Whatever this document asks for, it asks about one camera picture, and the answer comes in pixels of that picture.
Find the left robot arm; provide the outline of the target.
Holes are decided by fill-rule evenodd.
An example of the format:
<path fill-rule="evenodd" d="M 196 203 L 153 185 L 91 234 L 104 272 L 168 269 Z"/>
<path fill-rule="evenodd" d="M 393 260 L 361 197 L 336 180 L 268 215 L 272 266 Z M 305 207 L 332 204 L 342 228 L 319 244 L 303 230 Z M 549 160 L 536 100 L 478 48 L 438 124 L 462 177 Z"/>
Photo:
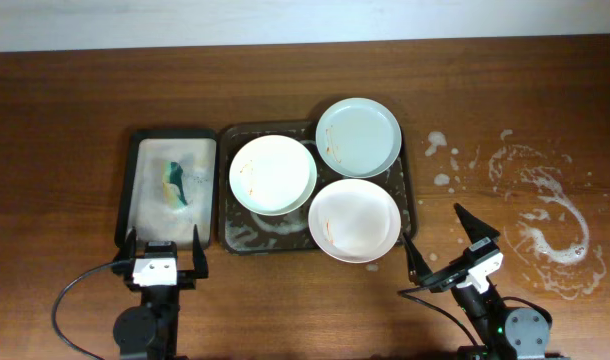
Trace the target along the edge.
<path fill-rule="evenodd" d="M 138 306 L 123 311 L 115 321 L 113 336 L 121 359 L 179 359 L 177 353 L 180 292 L 194 290 L 196 281 L 209 277 L 206 255 L 197 228 L 192 230 L 190 270 L 178 268 L 177 245 L 152 241 L 136 254 L 137 233 L 130 230 L 114 257 L 112 272 L 140 295 Z"/>

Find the yellow green sponge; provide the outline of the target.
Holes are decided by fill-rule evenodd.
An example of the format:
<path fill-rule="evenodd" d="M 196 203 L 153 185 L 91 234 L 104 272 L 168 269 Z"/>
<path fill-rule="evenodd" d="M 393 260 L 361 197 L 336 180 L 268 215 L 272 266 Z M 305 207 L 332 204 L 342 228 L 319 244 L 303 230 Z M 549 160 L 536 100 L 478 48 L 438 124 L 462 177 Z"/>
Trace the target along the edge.
<path fill-rule="evenodd" d="M 184 186 L 184 170 L 178 162 L 164 162 L 162 166 L 162 187 L 166 204 L 173 210 L 178 210 L 188 205 Z"/>

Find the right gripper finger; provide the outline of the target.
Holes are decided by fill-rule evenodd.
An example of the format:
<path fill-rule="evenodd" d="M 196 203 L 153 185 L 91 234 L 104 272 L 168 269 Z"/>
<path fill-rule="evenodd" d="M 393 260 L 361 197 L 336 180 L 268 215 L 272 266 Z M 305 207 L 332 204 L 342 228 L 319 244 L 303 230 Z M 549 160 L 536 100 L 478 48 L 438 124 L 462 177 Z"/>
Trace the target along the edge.
<path fill-rule="evenodd" d="M 411 237 L 407 233 L 403 233 L 402 236 L 409 280 L 417 286 L 425 286 L 428 284 L 428 279 L 432 276 L 433 272 L 413 244 Z"/>
<path fill-rule="evenodd" d="M 472 244 L 483 239 L 498 242 L 500 232 L 497 229 L 474 216 L 459 203 L 454 204 L 454 210 Z"/>

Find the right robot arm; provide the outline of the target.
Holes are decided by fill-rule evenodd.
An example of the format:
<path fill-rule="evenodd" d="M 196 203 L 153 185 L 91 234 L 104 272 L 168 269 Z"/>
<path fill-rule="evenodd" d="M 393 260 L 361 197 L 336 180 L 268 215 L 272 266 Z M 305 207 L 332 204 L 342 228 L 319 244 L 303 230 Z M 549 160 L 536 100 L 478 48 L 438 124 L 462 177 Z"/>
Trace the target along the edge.
<path fill-rule="evenodd" d="M 562 359 L 547 350 L 553 318 L 544 308 L 519 297 L 501 296 L 489 276 L 503 263 L 500 232 L 478 219 L 460 204 L 454 209 L 471 245 L 445 268 L 430 269 L 411 237 L 403 236 L 412 288 L 400 290 L 404 299 L 433 310 L 455 323 L 471 344 L 461 346 L 457 359 Z M 473 329 L 446 310 L 420 299 L 417 294 L 450 292 Z"/>

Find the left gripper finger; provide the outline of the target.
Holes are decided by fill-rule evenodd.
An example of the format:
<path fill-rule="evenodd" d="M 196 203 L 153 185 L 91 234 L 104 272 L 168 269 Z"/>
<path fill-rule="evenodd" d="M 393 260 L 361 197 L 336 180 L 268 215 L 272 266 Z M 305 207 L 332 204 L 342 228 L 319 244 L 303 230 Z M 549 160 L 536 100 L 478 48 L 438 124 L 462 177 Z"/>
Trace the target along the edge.
<path fill-rule="evenodd" d="M 111 271 L 114 275 L 125 275 L 131 270 L 131 262 L 136 255 L 136 229 L 132 227 L 128 233 L 124 243 L 119 247 L 117 254 L 113 259 Z"/>
<path fill-rule="evenodd" d="M 197 225 L 194 225 L 193 227 L 192 262 L 194 266 L 193 278 L 207 279 L 209 277 L 209 267 L 206 255 L 201 246 Z"/>

